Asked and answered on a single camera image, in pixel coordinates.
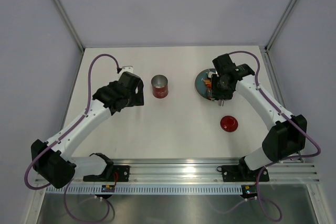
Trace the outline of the red sausage piece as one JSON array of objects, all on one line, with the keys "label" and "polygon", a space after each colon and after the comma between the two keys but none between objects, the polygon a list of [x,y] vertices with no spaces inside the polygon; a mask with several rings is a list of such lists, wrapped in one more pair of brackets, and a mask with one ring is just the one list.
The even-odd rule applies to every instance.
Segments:
[{"label": "red sausage piece", "polygon": [[205,85],[206,85],[207,88],[210,88],[210,89],[212,88],[212,82],[211,82],[210,79],[205,79],[204,83],[205,83]]}]

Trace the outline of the red metal can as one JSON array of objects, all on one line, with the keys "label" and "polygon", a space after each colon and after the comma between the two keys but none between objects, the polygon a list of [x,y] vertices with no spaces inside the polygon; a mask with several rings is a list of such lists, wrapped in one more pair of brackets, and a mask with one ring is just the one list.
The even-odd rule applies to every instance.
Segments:
[{"label": "red metal can", "polygon": [[168,79],[166,76],[157,74],[151,79],[152,94],[158,99],[165,98],[168,91]]}]

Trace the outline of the metal tongs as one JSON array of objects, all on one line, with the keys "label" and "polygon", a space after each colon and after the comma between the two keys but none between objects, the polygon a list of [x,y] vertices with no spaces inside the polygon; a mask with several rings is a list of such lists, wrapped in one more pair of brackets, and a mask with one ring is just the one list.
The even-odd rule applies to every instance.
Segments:
[{"label": "metal tongs", "polygon": [[224,100],[220,100],[218,98],[215,98],[211,88],[206,88],[206,96],[207,96],[208,100],[213,101],[213,102],[217,102],[217,104],[221,107],[224,106]]}]

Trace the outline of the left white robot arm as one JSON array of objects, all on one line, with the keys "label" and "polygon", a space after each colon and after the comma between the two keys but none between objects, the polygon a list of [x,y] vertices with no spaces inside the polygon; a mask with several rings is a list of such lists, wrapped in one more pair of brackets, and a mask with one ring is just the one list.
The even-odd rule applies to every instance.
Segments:
[{"label": "left white robot arm", "polygon": [[113,160],[102,153],[74,157],[73,153],[101,123],[122,109],[144,105],[143,81],[125,71],[119,80],[99,88],[88,107],[67,127],[47,141],[31,146],[33,169],[55,188],[63,188],[72,179],[86,182],[111,182],[118,177]]}]

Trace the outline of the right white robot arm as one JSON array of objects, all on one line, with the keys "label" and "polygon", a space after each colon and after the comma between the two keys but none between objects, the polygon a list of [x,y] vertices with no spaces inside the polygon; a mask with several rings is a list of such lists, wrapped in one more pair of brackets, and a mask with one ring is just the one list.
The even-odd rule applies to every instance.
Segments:
[{"label": "right white robot arm", "polygon": [[212,98],[231,100],[235,92],[245,98],[264,122],[268,133],[261,147],[242,157],[234,166],[236,180],[251,182],[261,168],[295,154],[306,145],[307,120],[293,115],[271,98],[258,80],[259,71],[247,64],[236,65],[229,54],[213,60]]}]

